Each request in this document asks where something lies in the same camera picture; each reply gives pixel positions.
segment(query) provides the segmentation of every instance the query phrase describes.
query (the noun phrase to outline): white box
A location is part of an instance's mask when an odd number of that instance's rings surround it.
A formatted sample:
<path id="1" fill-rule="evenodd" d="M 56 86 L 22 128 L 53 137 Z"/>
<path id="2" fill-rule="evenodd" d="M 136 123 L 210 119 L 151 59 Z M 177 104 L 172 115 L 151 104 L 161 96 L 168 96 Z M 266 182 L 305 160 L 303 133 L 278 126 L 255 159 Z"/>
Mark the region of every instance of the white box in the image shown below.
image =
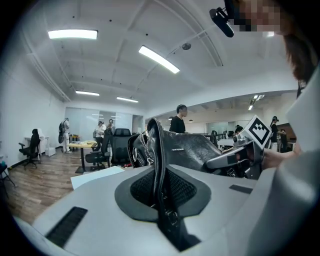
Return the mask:
<path id="1" fill-rule="evenodd" d="M 48 157 L 53 156 L 56 153 L 56 149 L 54 147 L 49 147 L 45 150 L 45 155 Z"/>

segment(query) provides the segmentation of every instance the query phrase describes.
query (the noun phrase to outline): brown hair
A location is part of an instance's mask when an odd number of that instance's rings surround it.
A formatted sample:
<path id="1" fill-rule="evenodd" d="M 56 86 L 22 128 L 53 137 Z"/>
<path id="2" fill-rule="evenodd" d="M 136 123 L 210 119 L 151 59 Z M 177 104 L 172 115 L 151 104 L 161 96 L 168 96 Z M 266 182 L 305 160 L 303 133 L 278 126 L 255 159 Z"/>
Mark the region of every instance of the brown hair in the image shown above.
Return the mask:
<path id="1" fill-rule="evenodd" d="M 294 77 L 307 83 L 316 68 L 312 63 L 310 48 L 304 40 L 294 34 L 284 35 L 283 38 Z"/>

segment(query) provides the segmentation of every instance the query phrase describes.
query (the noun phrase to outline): ceiling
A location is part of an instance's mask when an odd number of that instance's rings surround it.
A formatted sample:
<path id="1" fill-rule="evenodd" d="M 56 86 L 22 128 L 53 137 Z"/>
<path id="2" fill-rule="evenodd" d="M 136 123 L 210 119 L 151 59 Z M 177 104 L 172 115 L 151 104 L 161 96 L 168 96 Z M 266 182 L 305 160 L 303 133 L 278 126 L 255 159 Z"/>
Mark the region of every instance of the ceiling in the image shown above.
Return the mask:
<path id="1" fill-rule="evenodd" d="M 275 98 L 278 98 L 282 94 L 289 93 L 291 91 L 274 91 L 274 92 L 264 92 L 260 95 L 264 95 L 264 97 L 260 100 L 257 100 L 254 103 L 254 109 L 262 109 L 263 107 L 269 105 Z M 212 112 L 219 110 L 227 110 L 227 109 L 238 109 L 243 110 L 244 112 L 248 110 L 250 101 L 254 97 L 254 94 L 243 95 L 232 98 L 225 98 L 216 101 L 205 102 L 198 105 L 187 106 L 188 114 L 193 114 L 193 117 L 196 117 L 196 114 L 203 114 L 204 112 Z M 155 116 L 161 122 L 167 122 L 169 117 L 174 117 L 177 115 L 176 110 L 172 110 L 170 112 Z"/>
<path id="2" fill-rule="evenodd" d="M 92 100 L 75 93 L 83 90 L 99 93 L 95 101 L 133 98 L 149 108 L 159 99 L 175 99 L 181 90 L 186 95 L 215 86 L 210 70 L 284 58 L 278 36 L 236 32 L 226 37 L 209 16 L 219 6 L 223 0 L 51 0 L 27 13 L 21 30 L 30 62 L 65 101 Z M 98 30 L 98 38 L 49 39 L 48 31 L 62 29 Z M 186 42 L 190 50 L 181 48 Z M 139 54 L 142 45 L 180 72 Z"/>

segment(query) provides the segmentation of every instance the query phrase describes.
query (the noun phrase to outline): man in black shirt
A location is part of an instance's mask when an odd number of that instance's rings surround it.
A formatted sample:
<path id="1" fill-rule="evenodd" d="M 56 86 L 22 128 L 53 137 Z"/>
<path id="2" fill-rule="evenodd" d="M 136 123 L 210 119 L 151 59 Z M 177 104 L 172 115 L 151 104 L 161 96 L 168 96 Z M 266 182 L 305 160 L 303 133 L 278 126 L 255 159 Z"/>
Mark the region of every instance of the man in black shirt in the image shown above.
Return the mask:
<path id="1" fill-rule="evenodd" d="M 177 115 L 172 118 L 169 131 L 177 134 L 187 134 L 183 118 L 188 115 L 188 108 L 186 105 L 179 105 L 176 108 L 176 112 Z"/>
<path id="2" fill-rule="evenodd" d="M 272 118 L 272 123 L 270 124 L 270 127 L 271 127 L 271 138 L 270 138 L 270 149 L 273 150 L 273 151 L 277 151 L 277 145 L 278 145 L 278 142 L 277 142 L 277 135 L 285 135 L 286 133 L 284 131 L 279 131 L 278 128 L 277 128 L 277 125 L 276 123 L 279 122 L 278 118 L 276 116 L 274 116 Z"/>

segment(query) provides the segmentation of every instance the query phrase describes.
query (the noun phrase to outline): wooden floor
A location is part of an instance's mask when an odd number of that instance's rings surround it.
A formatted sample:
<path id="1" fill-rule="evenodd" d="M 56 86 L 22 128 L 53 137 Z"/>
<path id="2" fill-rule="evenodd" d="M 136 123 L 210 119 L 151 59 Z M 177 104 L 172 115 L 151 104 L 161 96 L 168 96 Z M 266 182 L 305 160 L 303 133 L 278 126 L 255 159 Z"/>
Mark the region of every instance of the wooden floor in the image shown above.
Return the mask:
<path id="1" fill-rule="evenodd" d="M 80 150 L 63 154 L 58 148 L 51 157 L 43 155 L 37 169 L 29 164 L 26 169 L 19 165 L 10 170 L 9 176 L 16 187 L 9 181 L 5 182 L 5 187 L 9 196 L 6 201 L 12 214 L 32 224 L 46 208 L 73 190 L 70 177 L 81 175 L 75 173 L 79 166 Z"/>

